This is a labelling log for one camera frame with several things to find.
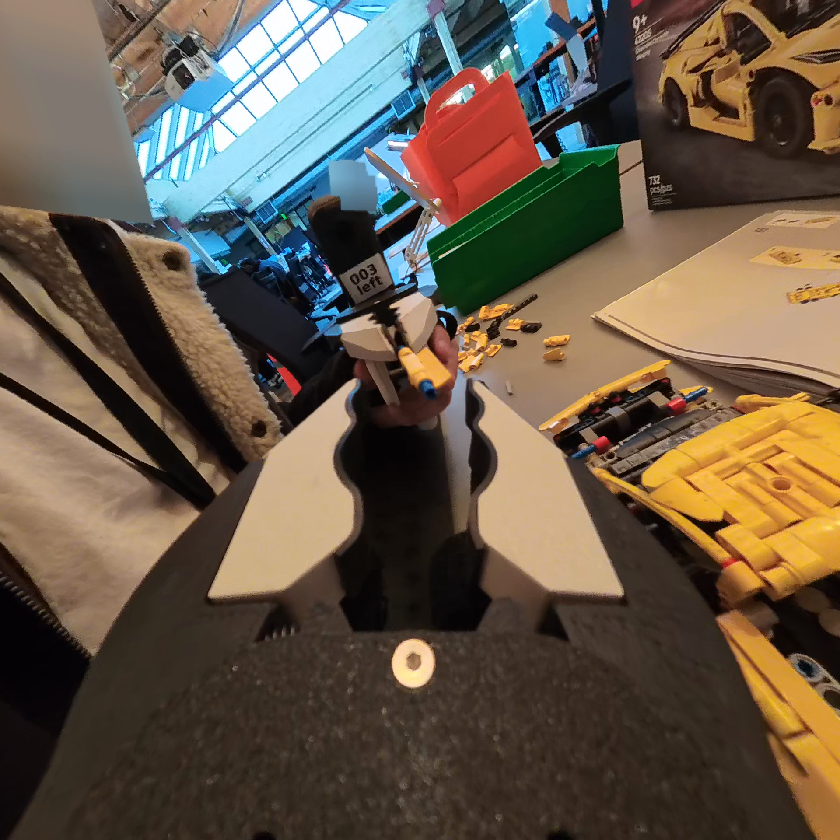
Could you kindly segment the yellow brick beam blue pins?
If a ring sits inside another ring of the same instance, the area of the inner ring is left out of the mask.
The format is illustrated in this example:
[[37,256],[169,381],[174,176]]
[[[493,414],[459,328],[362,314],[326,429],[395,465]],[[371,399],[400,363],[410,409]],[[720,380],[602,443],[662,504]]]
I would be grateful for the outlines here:
[[427,346],[414,352],[403,345],[397,359],[410,386],[428,401],[437,399],[440,389],[452,381],[447,367]]

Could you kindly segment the yellow brick model car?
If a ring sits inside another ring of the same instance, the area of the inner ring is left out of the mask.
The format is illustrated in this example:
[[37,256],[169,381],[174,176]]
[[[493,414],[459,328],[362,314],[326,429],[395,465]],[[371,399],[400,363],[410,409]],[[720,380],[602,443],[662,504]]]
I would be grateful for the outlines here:
[[678,388],[658,360],[539,426],[716,615],[814,838],[838,838],[839,419],[823,396]]

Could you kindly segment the red chair part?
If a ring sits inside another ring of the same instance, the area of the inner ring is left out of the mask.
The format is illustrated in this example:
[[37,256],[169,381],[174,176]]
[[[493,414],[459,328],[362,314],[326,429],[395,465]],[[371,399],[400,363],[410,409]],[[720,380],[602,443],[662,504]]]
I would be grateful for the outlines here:
[[295,375],[271,355],[267,355],[266,362],[274,371],[272,379],[269,380],[270,386],[278,393],[296,396],[301,390],[301,384]]

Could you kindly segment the white ceiling-mounted device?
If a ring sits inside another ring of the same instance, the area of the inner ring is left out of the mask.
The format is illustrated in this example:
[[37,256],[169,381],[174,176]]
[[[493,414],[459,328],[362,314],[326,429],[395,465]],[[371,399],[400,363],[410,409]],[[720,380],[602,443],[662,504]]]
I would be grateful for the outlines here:
[[200,35],[187,34],[164,48],[161,58],[164,91],[178,102],[197,83],[217,76],[219,66]]

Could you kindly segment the black brick axle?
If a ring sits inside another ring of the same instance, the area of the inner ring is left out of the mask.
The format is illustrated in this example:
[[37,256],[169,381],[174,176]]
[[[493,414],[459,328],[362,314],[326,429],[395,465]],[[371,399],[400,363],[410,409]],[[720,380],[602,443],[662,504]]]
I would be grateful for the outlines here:
[[539,296],[537,294],[531,294],[524,299],[521,299],[518,303],[507,306],[499,316],[491,321],[490,326],[493,329],[499,329],[504,318],[512,318],[517,312],[527,307],[530,303],[536,301],[538,297]]

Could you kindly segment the pile of small yellow bricks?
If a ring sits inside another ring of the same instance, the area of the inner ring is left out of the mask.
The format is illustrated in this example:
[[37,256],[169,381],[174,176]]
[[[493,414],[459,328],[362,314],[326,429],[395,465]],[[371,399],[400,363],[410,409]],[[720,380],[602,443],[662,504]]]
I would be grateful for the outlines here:
[[458,325],[455,335],[458,341],[458,369],[461,373],[467,375],[477,372],[500,352],[517,348],[522,337],[529,335],[540,335],[545,361],[564,360],[564,348],[571,341],[571,336],[567,333],[548,334],[543,332],[541,321],[522,318],[522,310],[528,306],[512,318],[504,318],[499,329],[490,326],[491,321],[507,306],[515,304],[485,305],[477,315],[467,317]]

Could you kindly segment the orange plastic tote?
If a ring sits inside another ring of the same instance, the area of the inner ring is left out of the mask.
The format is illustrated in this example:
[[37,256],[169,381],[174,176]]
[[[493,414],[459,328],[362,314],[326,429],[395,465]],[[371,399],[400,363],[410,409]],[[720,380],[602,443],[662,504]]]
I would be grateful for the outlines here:
[[474,68],[432,94],[402,162],[447,227],[542,166],[513,79]]

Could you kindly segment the wooden document stand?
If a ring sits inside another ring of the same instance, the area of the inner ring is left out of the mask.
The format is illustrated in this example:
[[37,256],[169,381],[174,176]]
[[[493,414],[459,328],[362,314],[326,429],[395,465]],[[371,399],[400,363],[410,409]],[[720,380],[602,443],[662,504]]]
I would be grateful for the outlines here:
[[401,175],[396,169],[386,163],[382,157],[373,152],[372,149],[365,147],[364,156],[379,173],[386,176],[390,182],[399,186],[400,189],[422,208],[422,213],[415,225],[412,236],[403,251],[408,269],[411,273],[415,274],[424,261],[429,259],[428,252],[421,251],[421,247],[424,245],[430,228],[436,223],[440,201],[427,197],[417,184]]

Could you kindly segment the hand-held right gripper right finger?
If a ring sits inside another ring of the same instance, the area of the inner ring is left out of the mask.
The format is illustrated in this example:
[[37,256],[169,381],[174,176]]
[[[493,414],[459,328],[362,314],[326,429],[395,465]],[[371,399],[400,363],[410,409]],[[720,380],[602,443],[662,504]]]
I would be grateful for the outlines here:
[[562,602],[618,603],[625,590],[566,457],[480,380],[468,380],[468,529],[479,587],[537,628]]

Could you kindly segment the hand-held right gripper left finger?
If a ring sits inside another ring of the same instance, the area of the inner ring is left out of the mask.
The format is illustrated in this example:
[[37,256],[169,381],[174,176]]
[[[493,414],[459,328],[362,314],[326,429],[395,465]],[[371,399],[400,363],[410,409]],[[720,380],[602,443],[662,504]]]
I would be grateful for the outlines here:
[[351,380],[265,458],[207,598],[279,604],[295,623],[338,606],[339,556],[361,532],[361,494],[340,463],[357,422]]

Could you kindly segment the green plastic bin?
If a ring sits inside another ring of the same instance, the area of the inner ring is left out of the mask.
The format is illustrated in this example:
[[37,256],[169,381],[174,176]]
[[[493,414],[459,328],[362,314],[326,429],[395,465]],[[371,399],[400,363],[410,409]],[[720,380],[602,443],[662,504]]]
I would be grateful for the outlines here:
[[430,238],[444,305],[477,310],[621,229],[619,148],[563,153]]

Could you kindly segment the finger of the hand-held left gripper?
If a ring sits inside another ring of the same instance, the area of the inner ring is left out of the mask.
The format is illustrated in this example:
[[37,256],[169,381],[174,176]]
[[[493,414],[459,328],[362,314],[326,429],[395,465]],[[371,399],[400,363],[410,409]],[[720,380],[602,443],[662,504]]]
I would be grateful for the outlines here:
[[393,377],[402,369],[398,346],[402,326],[396,313],[365,313],[341,326],[341,342],[349,356],[360,361],[384,403],[396,406],[400,396]]
[[438,326],[438,315],[434,304],[423,294],[411,294],[392,304],[395,315],[395,331],[400,334],[410,350],[421,350]]

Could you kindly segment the person's left hand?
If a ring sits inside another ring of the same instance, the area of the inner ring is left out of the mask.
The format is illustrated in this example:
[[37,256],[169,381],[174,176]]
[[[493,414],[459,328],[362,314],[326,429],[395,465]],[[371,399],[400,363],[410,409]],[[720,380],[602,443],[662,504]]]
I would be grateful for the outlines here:
[[451,403],[459,372],[458,343],[448,335],[443,325],[438,324],[429,338],[428,347],[446,367],[449,381],[437,391],[434,400],[427,399],[411,386],[402,392],[400,402],[393,405],[380,405],[370,396],[369,415],[375,425],[394,428],[426,424],[440,415]]

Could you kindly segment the person's left forearm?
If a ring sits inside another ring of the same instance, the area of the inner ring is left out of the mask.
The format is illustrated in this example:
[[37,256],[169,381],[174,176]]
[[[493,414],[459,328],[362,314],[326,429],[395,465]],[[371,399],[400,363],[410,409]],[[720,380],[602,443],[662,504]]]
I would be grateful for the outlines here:
[[290,426],[299,427],[347,383],[361,380],[363,375],[357,372],[360,367],[360,360],[346,354],[340,353],[331,358],[329,364],[306,382],[283,409]]

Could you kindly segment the open instruction booklet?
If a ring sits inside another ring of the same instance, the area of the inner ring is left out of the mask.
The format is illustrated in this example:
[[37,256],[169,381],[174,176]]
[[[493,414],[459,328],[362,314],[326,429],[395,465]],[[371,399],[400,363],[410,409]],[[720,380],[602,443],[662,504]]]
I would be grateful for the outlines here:
[[839,386],[839,213],[757,217],[592,315],[758,393]]

